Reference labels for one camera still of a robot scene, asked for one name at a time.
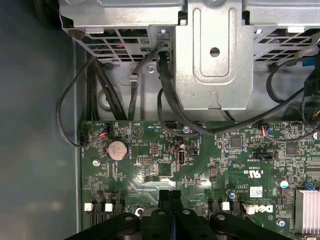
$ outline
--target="wire bundle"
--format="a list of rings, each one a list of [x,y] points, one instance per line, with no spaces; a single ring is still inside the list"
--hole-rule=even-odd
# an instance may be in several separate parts
[[[264,137],[267,137],[269,135],[271,127],[270,126],[262,126],[262,133]]]
[[[320,110],[319,111],[315,111],[312,115],[311,115],[311,118],[312,119],[316,119],[319,117],[319,114],[320,114]]]
[[[104,126],[99,134],[99,138],[103,139],[108,134],[108,126]]]

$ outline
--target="circular hole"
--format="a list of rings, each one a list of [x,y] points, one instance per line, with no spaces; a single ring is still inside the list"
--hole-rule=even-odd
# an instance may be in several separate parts
[[[184,209],[184,210],[182,210],[182,213],[185,214],[185,215],[189,215],[190,211],[188,209]]]
[[[214,57],[214,58],[218,57],[220,55],[219,48],[217,48],[217,47],[211,48],[210,55],[211,55],[211,57]]]

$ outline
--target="integrated circuit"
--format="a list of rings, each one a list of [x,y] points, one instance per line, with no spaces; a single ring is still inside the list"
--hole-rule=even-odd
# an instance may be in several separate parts
[[[230,137],[230,148],[241,148],[241,137],[240,136],[232,136]]]
[[[295,144],[287,144],[285,146],[285,154],[286,155],[297,155],[297,151],[298,151],[298,145]]]
[[[171,174],[171,163],[169,162],[159,162],[158,163],[158,176],[170,178]]]

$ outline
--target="metal bracket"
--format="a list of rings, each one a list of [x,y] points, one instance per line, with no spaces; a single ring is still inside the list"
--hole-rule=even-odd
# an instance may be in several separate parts
[[[139,75],[137,74],[132,74],[128,76],[129,82],[139,82]]]

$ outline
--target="white sticker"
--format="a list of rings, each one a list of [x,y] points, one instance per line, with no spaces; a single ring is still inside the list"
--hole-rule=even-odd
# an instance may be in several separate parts
[[[262,186],[251,186],[250,198],[262,198],[262,192],[263,192]]]

